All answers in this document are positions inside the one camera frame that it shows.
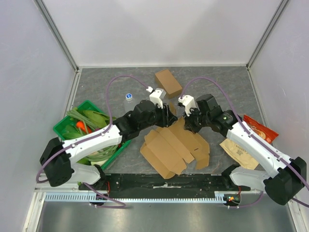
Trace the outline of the brown cardboard box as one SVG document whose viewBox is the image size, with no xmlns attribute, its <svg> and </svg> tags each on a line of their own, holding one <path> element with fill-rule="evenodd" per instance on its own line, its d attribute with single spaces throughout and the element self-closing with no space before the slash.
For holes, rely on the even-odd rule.
<svg viewBox="0 0 309 232">
<path fill-rule="evenodd" d="M 180 83 L 168 69 L 155 73 L 155 81 L 165 90 L 169 99 L 179 96 L 183 90 Z"/>
</svg>

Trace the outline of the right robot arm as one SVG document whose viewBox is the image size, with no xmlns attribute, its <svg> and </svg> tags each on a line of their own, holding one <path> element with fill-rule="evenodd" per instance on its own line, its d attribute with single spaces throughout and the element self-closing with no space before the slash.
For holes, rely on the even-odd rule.
<svg viewBox="0 0 309 232">
<path fill-rule="evenodd" d="M 232 110 L 223 111 L 211 94 L 197 99 L 183 95 L 178 104 L 184 107 L 186 130 L 198 133 L 203 127 L 210 127 L 243 148 L 263 167 L 263 171 L 241 166 L 228 168 L 227 175 L 221 178 L 224 189 L 250 187 L 264 191 L 274 202 L 285 205 L 305 186 L 307 164 L 301 157 L 293 159 L 274 148 Z"/>
</svg>

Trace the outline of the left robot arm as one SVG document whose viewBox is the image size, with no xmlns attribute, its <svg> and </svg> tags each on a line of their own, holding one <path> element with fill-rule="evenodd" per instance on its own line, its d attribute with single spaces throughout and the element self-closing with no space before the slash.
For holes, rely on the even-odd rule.
<svg viewBox="0 0 309 232">
<path fill-rule="evenodd" d="M 40 172 L 45 173 L 46 181 L 52 187 L 76 181 L 101 190 L 106 185 L 102 169 L 96 165 L 80 164 L 79 160 L 95 151 L 132 140 L 146 128 L 169 127 L 176 121 L 177 117 L 167 104 L 159 106 L 150 100 L 142 100 L 134 110 L 91 134 L 63 142 L 58 138 L 51 139 L 40 158 Z"/>
</svg>

